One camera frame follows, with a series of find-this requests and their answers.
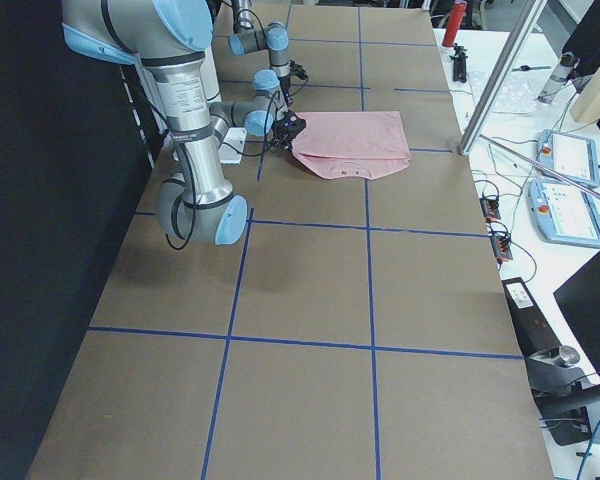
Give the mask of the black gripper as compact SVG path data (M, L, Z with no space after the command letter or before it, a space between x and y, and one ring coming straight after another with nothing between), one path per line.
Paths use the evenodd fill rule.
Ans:
M290 146L295 135L295 122L293 120L279 120L273 124L274 146Z
M279 77L280 89L282 92L282 96L287 108L290 108L293 105L293 98L290 93L291 88L291 78L290 77Z

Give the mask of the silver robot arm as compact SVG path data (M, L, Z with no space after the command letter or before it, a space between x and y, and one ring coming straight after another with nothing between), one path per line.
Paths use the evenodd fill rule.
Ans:
M207 96L202 73L212 63L206 56L214 30L208 2L65 1L62 13L71 50L123 65L139 60L156 82L179 162L157 196L156 216L166 236L184 243L236 243L248 206L222 170L219 150L226 134L240 127L288 149L306 126L290 108L290 79L306 73L289 57L285 25L262 25L250 2L233 2L232 53L265 51L269 66L254 74L250 101L221 102Z
M286 26L273 21L264 26L250 1L231 2L233 34L229 46L235 56L267 51L269 68L280 82L287 106L293 104L291 77L297 64L290 57L290 40Z

